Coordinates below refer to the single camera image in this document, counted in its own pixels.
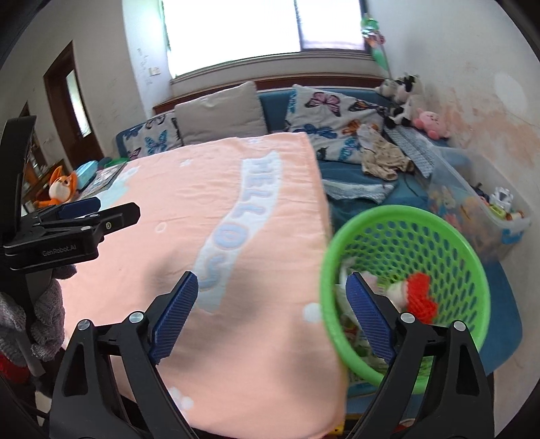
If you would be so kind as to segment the red mesh fruit net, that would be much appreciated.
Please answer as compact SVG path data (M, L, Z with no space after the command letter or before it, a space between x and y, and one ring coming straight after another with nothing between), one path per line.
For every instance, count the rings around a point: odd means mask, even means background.
M406 311L421 323L431 325L437 316L437 302L430 296L430 277L423 273L411 274L407 279L408 304Z

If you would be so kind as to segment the white paper cup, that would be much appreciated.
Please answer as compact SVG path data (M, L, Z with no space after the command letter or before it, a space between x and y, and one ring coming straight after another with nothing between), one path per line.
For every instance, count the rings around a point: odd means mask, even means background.
M408 297L406 281L391 284L386 289L385 294L398 311L402 312L407 308Z

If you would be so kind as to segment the green mesh waste basket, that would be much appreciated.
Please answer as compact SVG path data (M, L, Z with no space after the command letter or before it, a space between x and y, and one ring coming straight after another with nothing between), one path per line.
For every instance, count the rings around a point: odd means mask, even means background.
M375 293L424 324L456 320L481 348L488 334L491 294L476 252L442 218L420 208L370 208L336 230L320 274L324 325L351 385L375 390L388 363L362 333L345 295L347 277L360 273Z

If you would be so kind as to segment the orange fox plush toy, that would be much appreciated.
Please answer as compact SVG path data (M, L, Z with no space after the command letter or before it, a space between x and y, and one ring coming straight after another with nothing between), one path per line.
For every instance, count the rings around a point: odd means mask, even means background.
M49 200L36 200L35 208L47 208L69 202L73 199L78 186L78 178L75 172L69 175L63 174L63 167L57 166L49 178Z

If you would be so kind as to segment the blue tissue box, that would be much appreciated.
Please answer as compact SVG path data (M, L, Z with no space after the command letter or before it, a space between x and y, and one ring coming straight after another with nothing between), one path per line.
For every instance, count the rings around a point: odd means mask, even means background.
M96 160L91 160L84 164L81 164L76 170L75 174L77 177L77 190L82 191L90 181L94 179L98 170L98 162Z

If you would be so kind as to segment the picture book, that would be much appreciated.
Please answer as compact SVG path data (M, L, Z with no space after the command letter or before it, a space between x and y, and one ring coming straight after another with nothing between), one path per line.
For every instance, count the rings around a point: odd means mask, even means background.
M92 198L103 190L107 190L107 188L116 180L116 177L118 177L125 166L126 163L122 163L99 170L94 179L90 181L89 185L86 186L81 192L80 199Z

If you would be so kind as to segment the butterfly pillow left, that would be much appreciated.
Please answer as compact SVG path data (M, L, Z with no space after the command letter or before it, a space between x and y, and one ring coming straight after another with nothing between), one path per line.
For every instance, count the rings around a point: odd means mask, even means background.
M173 111L155 115L118 133L116 143L119 155L129 160L167 152L184 144Z

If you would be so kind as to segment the butterfly pillow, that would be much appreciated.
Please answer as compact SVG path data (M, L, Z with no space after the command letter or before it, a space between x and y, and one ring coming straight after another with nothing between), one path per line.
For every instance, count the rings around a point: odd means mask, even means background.
M288 102L285 130L305 133L317 158L360 164L358 131L383 128L385 108L342 93L295 85Z
M116 143L119 155L129 160L167 152L184 144L173 111L155 115L118 133Z

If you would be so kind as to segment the brown wooden door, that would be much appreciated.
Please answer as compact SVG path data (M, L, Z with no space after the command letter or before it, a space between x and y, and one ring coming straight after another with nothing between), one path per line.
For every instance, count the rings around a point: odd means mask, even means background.
M53 122L72 168L101 160L103 151L82 97L72 42L52 62L43 80Z

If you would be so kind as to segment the grey sofa cushion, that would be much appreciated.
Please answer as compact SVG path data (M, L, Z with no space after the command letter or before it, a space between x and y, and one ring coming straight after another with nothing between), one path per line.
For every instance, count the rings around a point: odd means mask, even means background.
M185 145L268 134L263 107L252 81L179 103L174 113Z

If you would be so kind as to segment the clear toy storage box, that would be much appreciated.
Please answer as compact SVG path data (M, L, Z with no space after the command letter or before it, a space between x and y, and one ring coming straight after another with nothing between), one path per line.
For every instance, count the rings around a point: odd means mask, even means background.
M531 225L528 204L483 155L440 146L431 154L428 209L458 230L482 262L502 261Z

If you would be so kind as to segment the window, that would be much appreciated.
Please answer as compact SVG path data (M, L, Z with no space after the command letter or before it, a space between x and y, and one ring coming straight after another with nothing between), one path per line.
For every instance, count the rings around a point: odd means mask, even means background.
M363 1L179 0L161 6L174 79L245 58L364 50Z

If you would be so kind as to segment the blue sofa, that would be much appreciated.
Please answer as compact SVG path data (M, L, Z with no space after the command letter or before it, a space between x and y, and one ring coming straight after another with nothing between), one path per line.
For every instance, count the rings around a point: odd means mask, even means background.
M258 93L270 133L284 129L288 102L292 90L268 89ZM357 164L319 162L323 177L345 183L374 185L378 180L366 176ZM427 190L410 175L401 174L396 188L383 201L384 205L407 205L415 208L427 207ZM332 200L330 212L336 229L353 216L376 206L367 199ZM513 355L523 337L523 328L512 287L500 262L484 266L491 290L491 320L487 337L481 349L481 359L486 372L499 368Z

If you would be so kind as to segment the grey patterned cloth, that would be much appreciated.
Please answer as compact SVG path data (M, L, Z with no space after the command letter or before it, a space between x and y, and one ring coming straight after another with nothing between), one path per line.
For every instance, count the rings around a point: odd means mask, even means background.
M438 159L437 146L414 128L397 125L385 130L388 137L407 155L422 177L430 179Z

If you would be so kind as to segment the beige crumpled clothing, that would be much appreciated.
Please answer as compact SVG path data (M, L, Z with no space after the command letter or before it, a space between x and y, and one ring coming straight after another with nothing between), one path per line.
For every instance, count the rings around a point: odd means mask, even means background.
M414 170L413 161L372 126L362 125L357 136L364 174L385 181L396 181L400 172L409 173Z

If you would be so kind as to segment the butterfly pillow right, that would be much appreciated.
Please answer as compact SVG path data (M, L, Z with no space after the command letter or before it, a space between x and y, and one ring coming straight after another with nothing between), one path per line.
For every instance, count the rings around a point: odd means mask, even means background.
M285 130L305 133L317 158L360 164L358 131L383 128L385 108L342 93L295 85L288 102Z

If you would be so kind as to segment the pink plush toy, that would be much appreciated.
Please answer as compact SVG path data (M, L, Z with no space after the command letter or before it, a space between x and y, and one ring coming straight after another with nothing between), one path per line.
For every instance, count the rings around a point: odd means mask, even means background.
M419 108L413 125L417 130L425 132L432 140L448 139L450 137L450 131L444 119L433 111L425 111Z

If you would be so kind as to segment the cow plush toy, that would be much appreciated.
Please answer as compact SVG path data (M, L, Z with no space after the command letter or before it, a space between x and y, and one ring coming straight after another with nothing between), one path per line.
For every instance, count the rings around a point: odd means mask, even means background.
M405 75L399 80L392 101L394 106L384 118L385 126L390 129L396 128L397 125L411 126L418 118L419 112L427 108L420 77Z

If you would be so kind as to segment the grey plush toy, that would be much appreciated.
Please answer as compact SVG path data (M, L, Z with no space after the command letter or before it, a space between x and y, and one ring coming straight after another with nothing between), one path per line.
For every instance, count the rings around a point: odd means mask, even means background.
M384 80L374 91L386 99L392 100L396 95L399 84L395 80Z

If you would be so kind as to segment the colourful pinwheel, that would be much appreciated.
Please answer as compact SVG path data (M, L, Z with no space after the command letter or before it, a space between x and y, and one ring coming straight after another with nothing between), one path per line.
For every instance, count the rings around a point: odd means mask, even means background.
M364 13L360 22L361 34L364 42L369 46L373 60L384 71L388 79L392 78L392 73L386 57L384 43L379 23L368 13Z

